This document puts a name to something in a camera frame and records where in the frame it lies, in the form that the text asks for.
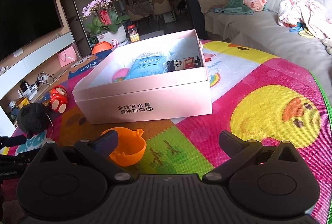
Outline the orange plastic pig bowl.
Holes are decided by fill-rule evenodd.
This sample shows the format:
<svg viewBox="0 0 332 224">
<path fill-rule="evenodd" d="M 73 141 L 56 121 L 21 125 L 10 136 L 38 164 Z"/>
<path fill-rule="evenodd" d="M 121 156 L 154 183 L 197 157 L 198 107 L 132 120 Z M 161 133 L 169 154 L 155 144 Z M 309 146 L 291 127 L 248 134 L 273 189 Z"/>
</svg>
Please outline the orange plastic pig bowl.
<svg viewBox="0 0 332 224">
<path fill-rule="evenodd" d="M 142 137 L 143 129 L 130 130 L 125 127 L 114 127 L 101 133 L 115 130 L 118 134 L 118 145 L 109 155 L 110 159 L 121 167 L 137 164 L 144 156 L 147 144 Z"/>
</svg>

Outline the black plush toy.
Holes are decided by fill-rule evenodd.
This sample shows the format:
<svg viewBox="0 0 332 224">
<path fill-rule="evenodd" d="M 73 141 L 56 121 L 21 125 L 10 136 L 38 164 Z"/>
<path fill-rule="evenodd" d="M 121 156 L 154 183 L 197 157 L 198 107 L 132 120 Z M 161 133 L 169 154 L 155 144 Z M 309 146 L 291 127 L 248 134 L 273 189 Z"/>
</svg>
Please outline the black plush toy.
<svg viewBox="0 0 332 224">
<path fill-rule="evenodd" d="M 31 139 L 51 125 L 50 112 L 51 109 L 42 103 L 23 106 L 17 117 L 18 128 L 26 134 L 27 139 Z"/>
</svg>

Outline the red doll toy figure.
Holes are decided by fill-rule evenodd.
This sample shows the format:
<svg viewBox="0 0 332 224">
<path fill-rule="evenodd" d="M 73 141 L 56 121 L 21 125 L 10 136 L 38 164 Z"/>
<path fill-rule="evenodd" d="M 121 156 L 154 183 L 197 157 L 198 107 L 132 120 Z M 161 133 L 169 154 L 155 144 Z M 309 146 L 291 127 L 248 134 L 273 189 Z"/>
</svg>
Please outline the red doll toy figure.
<svg viewBox="0 0 332 224">
<path fill-rule="evenodd" d="M 55 86 L 50 93 L 50 107 L 53 111 L 62 114 L 68 104 L 67 90 L 63 86 Z"/>
</svg>

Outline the small toy car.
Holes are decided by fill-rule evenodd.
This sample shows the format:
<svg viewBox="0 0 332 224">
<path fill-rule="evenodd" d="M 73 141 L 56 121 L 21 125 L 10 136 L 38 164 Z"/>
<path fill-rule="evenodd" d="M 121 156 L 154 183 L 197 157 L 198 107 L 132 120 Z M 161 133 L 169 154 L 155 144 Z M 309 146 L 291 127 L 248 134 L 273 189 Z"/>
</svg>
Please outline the small toy car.
<svg viewBox="0 0 332 224">
<path fill-rule="evenodd" d="M 198 56 L 183 58 L 183 59 L 175 59 L 171 61 L 167 61 L 167 72 L 181 71 L 185 69 L 193 69 L 201 67 L 201 61 Z"/>
</svg>

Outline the colourful cartoon play mat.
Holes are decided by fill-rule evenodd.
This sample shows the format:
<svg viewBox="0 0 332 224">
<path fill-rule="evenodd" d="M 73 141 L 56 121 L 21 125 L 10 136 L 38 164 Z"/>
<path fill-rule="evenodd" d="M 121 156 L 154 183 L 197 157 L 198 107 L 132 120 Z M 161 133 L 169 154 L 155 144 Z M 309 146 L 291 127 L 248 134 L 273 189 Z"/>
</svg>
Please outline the colourful cartoon play mat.
<svg viewBox="0 0 332 224">
<path fill-rule="evenodd" d="M 197 173 L 228 160 L 218 137 L 227 130 L 266 146 L 293 143 L 320 186 L 312 213 L 331 223 L 331 105 L 317 78 L 283 58 L 245 46 L 204 41 L 212 113 L 125 123 L 143 130 L 147 148 L 130 173 Z"/>
</svg>

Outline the pink round toy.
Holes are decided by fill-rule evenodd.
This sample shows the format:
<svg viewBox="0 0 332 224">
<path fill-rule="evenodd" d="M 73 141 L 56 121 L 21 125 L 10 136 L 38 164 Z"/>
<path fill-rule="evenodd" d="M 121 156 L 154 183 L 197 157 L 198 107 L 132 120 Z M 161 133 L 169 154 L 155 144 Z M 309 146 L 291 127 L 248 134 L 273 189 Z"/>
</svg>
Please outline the pink round toy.
<svg viewBox="0 0 332 224">
<path fill-rule="evenodd" d="M 113 77 L 112 77 L 112 82 L 119 82 L 125 80 L 126 76 L 128 75 L 129 68 L 121 68 L 117 70 Z"/>
</svg>

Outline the white tv cabinet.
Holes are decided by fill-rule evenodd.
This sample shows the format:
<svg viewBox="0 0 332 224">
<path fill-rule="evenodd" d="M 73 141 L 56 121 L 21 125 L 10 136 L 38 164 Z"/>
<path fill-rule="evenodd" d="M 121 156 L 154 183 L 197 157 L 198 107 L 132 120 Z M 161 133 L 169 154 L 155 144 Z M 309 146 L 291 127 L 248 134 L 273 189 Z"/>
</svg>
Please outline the white tv cabinet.
<svg viewBox="0 0 332 224">
<path fill-rule="evenodd" d="M 71 32 L 55 37 L 52 41 L 41 45 L 42 41 L 35 44 L 36 49 L 24 48 L 24 52 L 17 57 L 10 55 L 1 60 L 1 67 L 6 70 L 1 72 L 1 98 L 4 98 L 23 78 L 39 67 L 46 60 L 56 55 L 60 50 L 74 43 Z"/>
</svg>

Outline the pink gift bag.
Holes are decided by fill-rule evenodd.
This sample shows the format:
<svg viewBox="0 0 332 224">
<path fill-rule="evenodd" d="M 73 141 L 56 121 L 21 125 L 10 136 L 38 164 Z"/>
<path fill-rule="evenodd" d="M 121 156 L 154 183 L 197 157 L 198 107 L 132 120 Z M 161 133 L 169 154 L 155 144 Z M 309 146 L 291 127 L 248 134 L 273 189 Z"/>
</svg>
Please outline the pink gift bag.
<svg viewBox="0 0 332 224">
<path fill-rule="evenodd" d="M 65 50 L 57 53 L 57 58 L 60 63 L 60 67 L 65 67 L 78 59 L 77 52 L 73 46 L 69 46 Z"/>
</svg>

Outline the pink cardboard box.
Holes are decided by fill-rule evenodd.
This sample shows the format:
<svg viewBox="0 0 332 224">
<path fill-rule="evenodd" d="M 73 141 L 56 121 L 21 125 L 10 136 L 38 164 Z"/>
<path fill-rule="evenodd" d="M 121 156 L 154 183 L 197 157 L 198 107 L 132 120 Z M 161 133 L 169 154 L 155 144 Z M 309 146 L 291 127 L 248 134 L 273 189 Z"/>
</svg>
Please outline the pink cardboard box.
<svg viewBox="0 0 332 224">
<path fill-rule="evenodd" d="M 172 52 L 171 60 L 198 56 L 201 67 L 112 82 L 142 53 Z M 89 123 L 153 121 L 212 112 L 210 84 L 195 30 L 165 34 L 116 48 L 74 87 L 75 102 Z"/>
</svg>

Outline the blue wet wipes pack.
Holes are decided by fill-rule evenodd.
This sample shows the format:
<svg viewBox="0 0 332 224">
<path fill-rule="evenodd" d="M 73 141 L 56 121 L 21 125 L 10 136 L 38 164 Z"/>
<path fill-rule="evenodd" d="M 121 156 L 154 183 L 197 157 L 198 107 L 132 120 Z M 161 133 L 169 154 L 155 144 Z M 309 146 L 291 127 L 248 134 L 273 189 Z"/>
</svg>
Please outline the blue wet wipes pack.
<svg viewBox="0 0 332 224">
<path fill-rule="evenodd" d="M 167 61 L 170 61 L 173 55 L 174 53 L 172 52 L 142 53 L 133 62 L 125 80 L 159 75 L 166 72 Z"/>
</svg>

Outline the orange round pumpkin bucket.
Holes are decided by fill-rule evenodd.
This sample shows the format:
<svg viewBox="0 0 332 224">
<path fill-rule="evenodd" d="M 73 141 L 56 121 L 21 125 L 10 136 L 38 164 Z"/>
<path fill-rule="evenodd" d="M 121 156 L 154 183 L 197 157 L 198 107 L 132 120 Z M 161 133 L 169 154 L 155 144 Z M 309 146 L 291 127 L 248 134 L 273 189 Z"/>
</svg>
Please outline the orange round pumpkin bucket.
<svg viewBox="0 0 332 224">
<path fill-rule="evenodd" d="M 95 44 L 95 46 L 92 49 L 92 53 L 97 54 L 102 51 L 111 50 L 112 48 L 113 48 L 113 45 L 110 42 L 102 41 L 102 42 Z"/>
</svg>

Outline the red lid snack jar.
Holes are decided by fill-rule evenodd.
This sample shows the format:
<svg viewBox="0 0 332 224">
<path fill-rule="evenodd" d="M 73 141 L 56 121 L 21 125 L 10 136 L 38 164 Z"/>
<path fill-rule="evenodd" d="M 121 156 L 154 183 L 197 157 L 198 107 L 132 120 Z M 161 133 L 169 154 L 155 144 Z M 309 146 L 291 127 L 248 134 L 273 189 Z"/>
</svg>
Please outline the red lid snack jar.
<svg viewBox="0 0 332 224">
<path fill-rule="evenodd" d="M 129 25 L 127 29 L 128 29 L 129 39 L 131 42 L 137 42 L 140 40 L 138 29 L 134 24 Z"/>
</svg>

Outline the grey covered sofa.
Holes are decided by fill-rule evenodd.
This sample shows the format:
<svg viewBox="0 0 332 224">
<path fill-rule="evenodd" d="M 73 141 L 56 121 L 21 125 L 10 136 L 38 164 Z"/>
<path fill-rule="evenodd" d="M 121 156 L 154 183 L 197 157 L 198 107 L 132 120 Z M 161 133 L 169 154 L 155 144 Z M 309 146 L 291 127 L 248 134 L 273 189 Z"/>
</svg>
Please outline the grey covered sofa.
<svg viewBox="0 0 332 224">
<path fill-rule="evenodd" d="M 305 38 L 278 23 L 278 10 L 285 0 L 267 0 L 266 9 L 253 14 L 215 13 L 228 0 L 197 0 L 204 16 L 204 29 L 212 40 L 229 40 L 284 58 L 306 68 L 331 97 L 331 55 L 317 38 Z M 312 0 L 331 12 L 331 0 Z"/>
</svg>

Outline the purple orchid flower pot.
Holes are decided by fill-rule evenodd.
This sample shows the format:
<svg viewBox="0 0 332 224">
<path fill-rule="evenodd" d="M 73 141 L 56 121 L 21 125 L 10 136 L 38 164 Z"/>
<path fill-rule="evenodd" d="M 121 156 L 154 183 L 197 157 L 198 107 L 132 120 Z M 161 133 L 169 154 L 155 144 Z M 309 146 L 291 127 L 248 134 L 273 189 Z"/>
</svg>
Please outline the purple orchid flower pot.
<svg viewBox="0 0 332 224">
<path fill-rule="evenodd" d="M 125 23 L 128 15 L 119 15 L 115 3 L 120 0 L 93 0 L 82 9 L 82 19 L 92 20 L 85 25 L 87 37 L 91 45 L 98 42 L 117 41 L 118 44 L 128 40 Z"/>
</svg>

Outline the teal green cloth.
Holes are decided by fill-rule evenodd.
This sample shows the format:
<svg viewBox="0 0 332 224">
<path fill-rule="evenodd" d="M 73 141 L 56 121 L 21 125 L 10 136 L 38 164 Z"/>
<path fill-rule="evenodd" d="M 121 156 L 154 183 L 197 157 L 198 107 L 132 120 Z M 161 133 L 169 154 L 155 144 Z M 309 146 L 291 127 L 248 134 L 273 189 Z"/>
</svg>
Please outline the teal green cloth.
<svg viewBox="0 0 332 224">
<path fill-rule="evenodd" d="M 257 12 L 244 5 L 243 0 L 228 0 L 225 6 L 212 7 L 210 11 L 225 15 L 252 15 Z"/>
</svg>

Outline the pink pig plush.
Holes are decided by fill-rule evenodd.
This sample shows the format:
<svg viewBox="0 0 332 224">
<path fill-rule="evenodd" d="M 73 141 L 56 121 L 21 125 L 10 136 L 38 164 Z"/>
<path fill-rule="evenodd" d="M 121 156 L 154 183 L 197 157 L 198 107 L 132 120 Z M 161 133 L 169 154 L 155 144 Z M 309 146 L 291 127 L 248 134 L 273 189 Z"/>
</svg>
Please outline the pink pig plush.
<svg viewBox="0 0 332 224">
<path fill-rule="evenodd" d="M 253 11 L 264 11 L 267 0 L 243 0 L 244 5 Z"/>
</svg>

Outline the pink white blanket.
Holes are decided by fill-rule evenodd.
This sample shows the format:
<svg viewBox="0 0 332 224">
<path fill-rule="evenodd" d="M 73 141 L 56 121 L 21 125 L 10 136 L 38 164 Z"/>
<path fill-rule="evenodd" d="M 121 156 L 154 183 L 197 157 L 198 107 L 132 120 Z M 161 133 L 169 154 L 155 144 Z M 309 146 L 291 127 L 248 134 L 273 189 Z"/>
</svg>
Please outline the pink white blanket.
<svg viewBox="0 0 332 224">
<path fill-rule="evenodd" d="M 315 0 L 284 0 L 278 9 L 278 23 L 291 27 L 304 24 L 315 38 L 331 38 L 331 9 Z"/>
</svg>

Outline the black television screen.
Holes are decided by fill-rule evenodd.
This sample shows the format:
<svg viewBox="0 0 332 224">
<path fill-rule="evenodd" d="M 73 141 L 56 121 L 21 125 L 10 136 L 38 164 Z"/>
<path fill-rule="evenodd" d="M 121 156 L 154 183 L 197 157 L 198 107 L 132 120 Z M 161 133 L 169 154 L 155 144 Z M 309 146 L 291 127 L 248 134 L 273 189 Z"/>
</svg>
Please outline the black television screen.
<svg viewBox="0 0 332 224">
<path fill-rule="evenodd" d="M 56 0 L 1 0 L 1 59 L 62 26 Z"/>
</svg>

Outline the dining chair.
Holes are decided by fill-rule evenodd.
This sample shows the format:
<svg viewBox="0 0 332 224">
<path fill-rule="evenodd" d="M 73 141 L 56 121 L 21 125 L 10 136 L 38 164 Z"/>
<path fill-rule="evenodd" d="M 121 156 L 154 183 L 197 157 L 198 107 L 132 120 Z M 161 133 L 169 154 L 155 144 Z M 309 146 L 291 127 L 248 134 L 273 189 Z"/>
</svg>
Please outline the dining chair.
<svg viewBox="0 0 332 224">
<path fill-rule="evenodd" d="M 169 0 L 152 0 L 153 14 L 156 17 L 157 25 L 159 26 L 159 20 L 163 14 L 170 14 L 172 20 L 176 23 L 175 16 L 173 15 L 173 7 Z"/>
</svg>

